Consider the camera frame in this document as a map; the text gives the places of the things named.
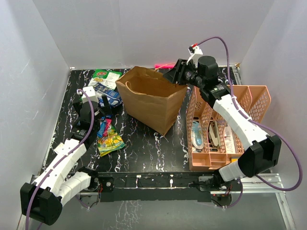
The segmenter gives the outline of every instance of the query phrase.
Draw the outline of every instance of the marble tabletop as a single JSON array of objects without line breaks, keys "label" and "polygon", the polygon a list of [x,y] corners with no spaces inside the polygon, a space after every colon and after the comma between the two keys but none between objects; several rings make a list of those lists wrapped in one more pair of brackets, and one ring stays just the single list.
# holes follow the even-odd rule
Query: marble tabletop
[{"label": "marble tabletop", "polygon": [[[111,69],[123,74],[130,69]],[[86,86],[94,70],[72,70],[59,113],[58,121],[52,138],[50,149],[44,160],[44,170],[56,156],[54,149],[69,136],[72,124],[78,115],[73,108],[73,101],[79,97],[77,89]],[[227,69],[219,68],[219,78],[225,81]],[[237,84],[231,69],[231,80]],[[174,125],[163,136],[142,122],[134,119],[125,111],[125,105],[112,110],[112,124],[121,135],[126,147],[100,157],[97,141],[76,162],[72,173],[86,166],[98,172],[184,172],[189,171],[188,146],[185,113],[191,96],[191,86],[188,87]]]}]

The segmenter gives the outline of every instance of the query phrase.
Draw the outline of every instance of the green snack bag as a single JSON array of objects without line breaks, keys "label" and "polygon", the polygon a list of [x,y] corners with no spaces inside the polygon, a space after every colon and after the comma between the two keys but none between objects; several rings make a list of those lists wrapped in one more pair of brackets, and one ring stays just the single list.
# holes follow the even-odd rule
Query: green snack bag
[{"label": "green snack bag", "polygon": [[98,139],[98,150],[101,157],[112,151],[122,149],[123,147],[125,147],[125,143],[112,125],[110,125],[107,130],[107,136]]},{"label": "green snack bag", "polygon": [[116,89],[115,81],[120,78],[121,74],[120,72],[96,69],[88,86],[99,83],[114,90]]}]

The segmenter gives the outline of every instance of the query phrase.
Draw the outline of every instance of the paper bag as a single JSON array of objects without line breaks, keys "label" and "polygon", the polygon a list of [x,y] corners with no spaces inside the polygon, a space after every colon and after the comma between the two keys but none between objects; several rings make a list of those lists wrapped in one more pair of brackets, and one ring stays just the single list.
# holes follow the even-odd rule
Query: paper bag
[{"label": "paper bag", "polygon": [[174,124],[187,91],[186,85],[171,84],[162,73],[138,66],[116,86],[127,113],[162,135]]}]

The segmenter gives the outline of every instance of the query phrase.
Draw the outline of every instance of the brand logo on package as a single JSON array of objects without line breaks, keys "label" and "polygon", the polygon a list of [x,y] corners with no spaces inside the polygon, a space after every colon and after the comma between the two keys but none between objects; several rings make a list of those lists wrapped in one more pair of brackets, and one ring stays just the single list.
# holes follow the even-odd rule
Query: brand logo on package
[{"label": "brand logo on package", "polygon": [[106,72],[99,72],[96,74],[97,76],[103,76],[103,75],[106,75]]}]

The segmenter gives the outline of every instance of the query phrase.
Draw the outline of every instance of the plastic basket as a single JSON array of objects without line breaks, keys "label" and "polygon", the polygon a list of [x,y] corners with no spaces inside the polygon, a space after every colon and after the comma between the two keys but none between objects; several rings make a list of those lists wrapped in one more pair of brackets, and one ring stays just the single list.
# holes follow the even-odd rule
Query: plastic basket
[{"label": "plastic basket", "polygon": [[[247,111],[254,121],[263,119],[271,98],[266,86],[235,85],[234,94],[241,107]],[[192,151],[191,128],[193,120],[201,125],[204,147],[200,152]],[[220,147],[212,148],[209,145],[208,128],[210,122],[217,124],[220,137]],[[189,169],[191,171],[211,171],[230,163],[232,157],[240,157],[244,153],[242,143],[234,132],[235,152],[228,152],[225,146],[224,130],[226,121],[214,111],[202,98],[198,88],[194,87],[186,112]]]}]

